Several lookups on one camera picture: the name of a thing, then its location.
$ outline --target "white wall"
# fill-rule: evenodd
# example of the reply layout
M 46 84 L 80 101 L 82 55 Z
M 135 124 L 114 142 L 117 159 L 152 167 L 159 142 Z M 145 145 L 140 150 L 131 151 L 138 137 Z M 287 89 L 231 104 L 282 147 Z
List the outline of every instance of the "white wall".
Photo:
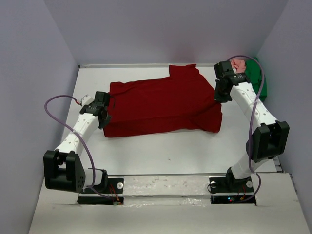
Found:
M 256 55 L 287 0 L 45 0 L 78 64 Z
M 0 233 L 28 233 L 43 180 L 43 154 L 62 128 L 44 102 L 72 94 L 78 67 L 42 0 L 0 7 Z M 66 119 L 69 102 L 50 109 Z
M 312 1 L 290 0 L 259 52 L 268 82 L 266 105 L 290 125 L 283 168 L 292 173 L 312 231 Z

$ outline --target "pink cloth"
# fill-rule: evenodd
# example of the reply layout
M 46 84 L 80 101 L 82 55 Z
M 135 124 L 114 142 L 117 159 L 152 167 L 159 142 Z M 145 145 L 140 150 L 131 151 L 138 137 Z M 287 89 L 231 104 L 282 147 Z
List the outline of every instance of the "pink cloth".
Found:
M 236 73 L 242 73 L 246 70 L 246 65 L 244 60 L 233 59 L 231 65 L 236 69 Z

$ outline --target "red shirt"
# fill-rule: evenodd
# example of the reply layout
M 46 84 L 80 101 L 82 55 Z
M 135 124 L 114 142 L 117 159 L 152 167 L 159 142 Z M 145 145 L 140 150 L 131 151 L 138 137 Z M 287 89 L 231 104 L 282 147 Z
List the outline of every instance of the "red shirt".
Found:
M 196 64 L 169 66 L 169 77 L 112 82 L 109 106 L 111 122 L 104 128 L 107 137 L 164 133 L 178 129 L 220 131 L 221 104 L 215 90 L 199 73 Z

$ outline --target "screw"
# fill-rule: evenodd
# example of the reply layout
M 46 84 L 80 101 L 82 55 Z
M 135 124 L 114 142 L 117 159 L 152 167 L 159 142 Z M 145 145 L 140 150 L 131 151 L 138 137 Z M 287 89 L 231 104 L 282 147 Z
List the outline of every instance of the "screw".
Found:
M 119 182 L 119 183 L 117 184 L 117 188 L 118 188 L 118 189 L 122 189 L 122 188 L 123 188 L 123 183 Z
M 252 188 L 253 187 L 253 183 L 250 180 L 248 180 L 247 183 L 246 183 L 246 186 L 248 188 Z

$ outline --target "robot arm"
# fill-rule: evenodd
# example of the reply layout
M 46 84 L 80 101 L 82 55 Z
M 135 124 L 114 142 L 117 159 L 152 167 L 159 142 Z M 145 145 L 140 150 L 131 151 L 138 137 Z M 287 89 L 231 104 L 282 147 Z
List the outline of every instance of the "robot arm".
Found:
M 110 95 L 104 92 L 96 92 L 95 100 L 89 95 L 81 100 L 83 108 L 73 129 L 84 142 L 89 140 L 97 128 L 103 129 L 110 121 L 111 117 L 107 112 L 109 102 Z M 43 157 L 44 179 L 48 189 L 79 193 L 83 188 L 92 184 L 92 170 L 84 170 L 79 158 L 82 151 L 82 142 L 76 134 L 70 132 L 54 151 L 48 150 L 45 153 Z M 106 185 L 106 171 L 96 170 L 94 188 L 101 191 Z
M 217 77 L 215 100 L 224 103 L 234 99 L 250 120 L 256 93 L 246 74 L 235 74 L 229 61 L 216 64 L 214 70 Z M 289 132 L 287 122 L 279 122 L 261 101 L 257 102 L 252 126 L 251 166 L 253 170 L 284 152 Z M 244 181 L 250 175 L 249 157 L 246 153 L 237 164 L 228 169 L 227 181 L 231 185 Z

